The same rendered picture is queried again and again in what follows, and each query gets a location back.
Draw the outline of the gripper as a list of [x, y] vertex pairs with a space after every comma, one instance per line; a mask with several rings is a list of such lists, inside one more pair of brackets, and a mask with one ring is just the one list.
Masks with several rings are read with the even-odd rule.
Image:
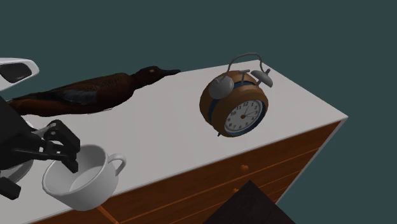
[[[80, 139], [60, 120], [31, 132], [27, 122], [0, 96], [0, 170], [29, 160], [61, 161], [72, 173], [78, 172], [76, 154]], [[21, 187], [0, 177], [0, 195], [15, 200]]]

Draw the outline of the dark brown duck figure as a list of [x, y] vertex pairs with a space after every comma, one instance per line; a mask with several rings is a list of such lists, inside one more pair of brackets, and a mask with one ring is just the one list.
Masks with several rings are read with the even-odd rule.
[[8, 100], [7, 103], [21, 116], [51, 117], [98, 113], [123, 104], [136, 90], [180, 72], [179, 69], [149, 66], [133, 74], [115, 73], [44, 92], [30, 93]]

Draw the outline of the wooden chest of drawers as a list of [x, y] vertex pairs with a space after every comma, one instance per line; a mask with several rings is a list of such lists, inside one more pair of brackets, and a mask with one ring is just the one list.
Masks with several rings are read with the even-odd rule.
[[114, 196], [98, 209], [72, 211], [43, 191], [48, 162], [37, 161], [21, 179], [18, 199], [0, 196], [0, 224], [202, 224], [248, 181], [280, 200], [347, 116], [271, 71], [262, 122], [240, 137], [219, 136], [199, 99], [225, 70], [179, 73], [115, 109], [63, 116], [83, 144], [126, 156]]

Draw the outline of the brown twin-bell alarm clock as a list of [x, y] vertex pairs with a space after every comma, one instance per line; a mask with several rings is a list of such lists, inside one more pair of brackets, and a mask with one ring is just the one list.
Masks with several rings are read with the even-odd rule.
[[[256, 56], [259, 70], [231, 70], [239, 58]], [[199, 109], [204, 120], [224, 137], [238, 137], [256, 128], [268, 111], [268, 98], [260, 84], [272, 87], [270, 69], [263, 68], [258, 53], [244, 53], [232, 59], [227, 69], [211, 80], [200, 96]]]

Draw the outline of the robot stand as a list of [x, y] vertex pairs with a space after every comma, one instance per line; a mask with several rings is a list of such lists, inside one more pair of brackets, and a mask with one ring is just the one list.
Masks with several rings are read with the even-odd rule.
[[251, 180], [203, 224], [296, 224]]

